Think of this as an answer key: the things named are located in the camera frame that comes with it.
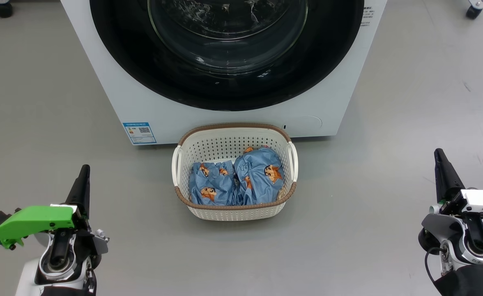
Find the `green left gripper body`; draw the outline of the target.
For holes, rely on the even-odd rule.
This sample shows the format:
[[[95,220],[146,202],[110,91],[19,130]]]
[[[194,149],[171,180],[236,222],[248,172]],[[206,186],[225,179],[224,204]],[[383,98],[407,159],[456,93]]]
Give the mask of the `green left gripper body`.
[[[12,214],[0,224],[0,243],[6,249],[17,244],[23,247],[23,239],[26,237],[59,229],[91,232],[88,218],[76,205],[29,206]]]

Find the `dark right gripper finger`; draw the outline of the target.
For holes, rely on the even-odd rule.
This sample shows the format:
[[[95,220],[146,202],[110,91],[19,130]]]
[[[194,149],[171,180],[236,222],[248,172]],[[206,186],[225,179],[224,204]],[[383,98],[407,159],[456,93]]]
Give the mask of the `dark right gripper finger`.
[[[437,203],[443,204],[452,200],[465,186],[442,148],[435,149],[434,160]]]

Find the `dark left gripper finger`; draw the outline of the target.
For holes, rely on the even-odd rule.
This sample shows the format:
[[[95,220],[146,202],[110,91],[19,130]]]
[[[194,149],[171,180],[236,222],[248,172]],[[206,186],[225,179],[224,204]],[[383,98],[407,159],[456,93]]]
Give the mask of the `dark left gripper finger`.
[[[67,205],[77,206],[84,219],[89,219],[90,215],[90,176],[91,167],[88,164],[82,165],[65,201]]]

